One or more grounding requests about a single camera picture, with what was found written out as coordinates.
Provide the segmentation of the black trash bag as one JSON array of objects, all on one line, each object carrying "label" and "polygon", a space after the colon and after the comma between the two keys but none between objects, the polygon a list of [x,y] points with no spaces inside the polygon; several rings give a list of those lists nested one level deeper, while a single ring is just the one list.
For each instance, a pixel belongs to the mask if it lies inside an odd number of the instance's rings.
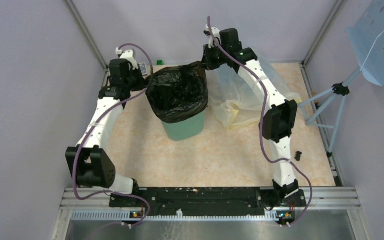
[{"label": "black trash bag", "polygon": [[145,80],[149,105],[164,123],[186,121],[208,106],[207,76],[200,61],[165,67]]}]

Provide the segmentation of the clear plastic bag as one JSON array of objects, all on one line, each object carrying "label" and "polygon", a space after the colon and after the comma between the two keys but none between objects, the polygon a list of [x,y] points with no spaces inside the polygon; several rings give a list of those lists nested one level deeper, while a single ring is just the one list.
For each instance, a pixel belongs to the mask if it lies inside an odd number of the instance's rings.
[{"label": "clear plastic bag", "polygon": [[206,72],[208,106],[230,132],[257,123],[262,104],[250,87],[227,65]]}]

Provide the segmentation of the green plastic trash bin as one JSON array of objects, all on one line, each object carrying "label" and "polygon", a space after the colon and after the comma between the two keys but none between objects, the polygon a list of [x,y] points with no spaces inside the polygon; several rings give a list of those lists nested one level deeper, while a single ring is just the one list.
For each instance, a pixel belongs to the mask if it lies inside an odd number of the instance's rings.
[{"label": "green plastic trash bin", "polygon": [[200,134],[205,126],[206,112],[177,123],[161,122],[167,136],[173,141],[182,141]]}]

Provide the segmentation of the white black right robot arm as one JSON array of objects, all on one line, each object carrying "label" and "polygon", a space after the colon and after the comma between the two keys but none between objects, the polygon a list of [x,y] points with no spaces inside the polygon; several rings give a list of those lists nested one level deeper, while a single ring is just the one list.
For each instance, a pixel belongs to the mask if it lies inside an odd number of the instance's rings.
[{"label": "white black right robot arm", "polygon": [[212,71],[228,65],[261,102],[259,142],[263,156],[274,165],[273,200],[279,206],[287,206],[299,191],[291,163],[291,136],[298,104],[274,86],[255,52],[249,47],[243,48],[237,29],[219,30],[206,25],[204,34],[209,42],[203,47],[202,67]]}]

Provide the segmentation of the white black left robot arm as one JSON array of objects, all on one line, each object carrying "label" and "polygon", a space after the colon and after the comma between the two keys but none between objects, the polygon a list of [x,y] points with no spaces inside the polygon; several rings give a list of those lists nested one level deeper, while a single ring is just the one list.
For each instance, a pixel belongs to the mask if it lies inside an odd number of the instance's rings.
[{"label": "white black left robot arm", "polygon": [[146,81],[134,58],[119,57],[109,62],[107,84],[98,93],[97,106],[76,146],[68,147],[65,158],[74,187],[100,188],[121,193],[121,200],[129,207],[140,202],[135,181],[116,172],[107,154],[108,144],[116,121],[133,100],[132,92],[145,92]]}]

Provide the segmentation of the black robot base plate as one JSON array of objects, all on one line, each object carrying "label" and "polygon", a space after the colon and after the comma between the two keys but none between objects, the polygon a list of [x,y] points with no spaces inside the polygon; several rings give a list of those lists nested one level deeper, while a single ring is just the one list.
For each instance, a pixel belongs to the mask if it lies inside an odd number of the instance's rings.
[{"label": "black robot base plate", "polygon": [[272,187],[137,187],[134,198],[111,194],[111,208],[138,209],[150,217],[174,216],[178,211],[186,217],[262,216],[269,210],[305,207],[303,190],[283,198]]}]

